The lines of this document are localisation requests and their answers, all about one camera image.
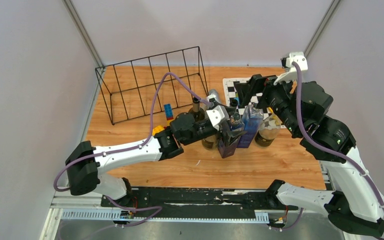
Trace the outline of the blue square bottle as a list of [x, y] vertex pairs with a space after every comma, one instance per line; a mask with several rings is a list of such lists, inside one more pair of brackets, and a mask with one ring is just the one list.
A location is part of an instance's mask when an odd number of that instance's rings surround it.
[[222, 159], [234, 155], [240, 138], [246, 133], [245, 124], [238, 112], [235, 112], [229, 119], [222, 122], [217, 147]]
[[245, 108], [242, 115], [245, 134], [240, 137], [237, 148], [246, 149], [250, 146], [263, 120], [264, 112], [261, 108], [258, 108], [257, 103], [248, 105]]

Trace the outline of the green wine bottle cream label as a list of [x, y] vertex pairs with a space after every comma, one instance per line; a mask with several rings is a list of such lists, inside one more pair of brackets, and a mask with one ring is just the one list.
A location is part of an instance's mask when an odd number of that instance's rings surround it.
[[228, 110], [227, 110], [229, 115], [233, 115], [237, 111], [238, 104], [239, 104], [239, 102], [238, 102], [237, 99], [233, 98], [233, 99], [230, 100], [229, 107], [228, 107]]

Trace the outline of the clear champagne bottle black label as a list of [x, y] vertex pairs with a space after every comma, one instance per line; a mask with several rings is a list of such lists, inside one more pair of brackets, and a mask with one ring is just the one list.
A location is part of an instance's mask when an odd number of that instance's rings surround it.
[[201, 140], [201, 144], [208, 150], [214, 150], [218, 147], [219, 139], [215, 136], [209, 136]]

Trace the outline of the clear bottle dark label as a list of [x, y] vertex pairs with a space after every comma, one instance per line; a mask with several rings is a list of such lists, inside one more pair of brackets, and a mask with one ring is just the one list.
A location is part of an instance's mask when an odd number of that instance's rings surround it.
[[254, 141], [260, 147], [270, 146], [278, 136], [281, 129], [281, 120], [272, 113], [261, 122], [261, 125], [254, 137]]

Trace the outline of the dark green wine bottle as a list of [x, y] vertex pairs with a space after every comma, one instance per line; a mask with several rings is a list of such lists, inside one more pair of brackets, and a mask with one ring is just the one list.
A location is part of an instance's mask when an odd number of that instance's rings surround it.
[[200, 101], [196, 97], [192, 98], [192, 107], [188, 113], [193, 116], [196, 122], [205, 119], [205, 111], [201, 108]]

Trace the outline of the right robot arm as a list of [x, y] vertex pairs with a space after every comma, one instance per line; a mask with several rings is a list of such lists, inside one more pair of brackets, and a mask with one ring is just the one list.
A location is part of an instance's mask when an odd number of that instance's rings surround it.
[[338, 229], [353, 235], [383, 239], [384, 196], [363, 164], [347, 125], [328, 116], [333, 97], [315, 81], [282, 81], [277, 76], [253, 75], [236, 82], [240, 106], [253, 96], [258, 107], [271, 108], [293, 138], [330, 174], [334, 190], [311, 190], [275, 180], [265, 195], [272, 209], [296, 206], [319, 213]]

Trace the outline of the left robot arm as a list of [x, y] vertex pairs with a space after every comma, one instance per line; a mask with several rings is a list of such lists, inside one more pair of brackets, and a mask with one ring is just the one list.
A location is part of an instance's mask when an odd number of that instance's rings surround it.
[[142, 162], [172, 159], [184, 153], [183, 146], [216, 134], [236, 140], [244, 130], [232, 130], [229, 114], [223, 105], [207, 110], [207, 117], [196, 121], [190, 113], [180, 113], [168, 127], [150, 137], [112, 146], [92, 146], [90, 141], [77, 145], [65, 161], [68, 191], [73, 196], [90, 192], [105, 195], [120, 206], [129, 206], [133, 193], [124, 178], [116, 178], [109, 171]]

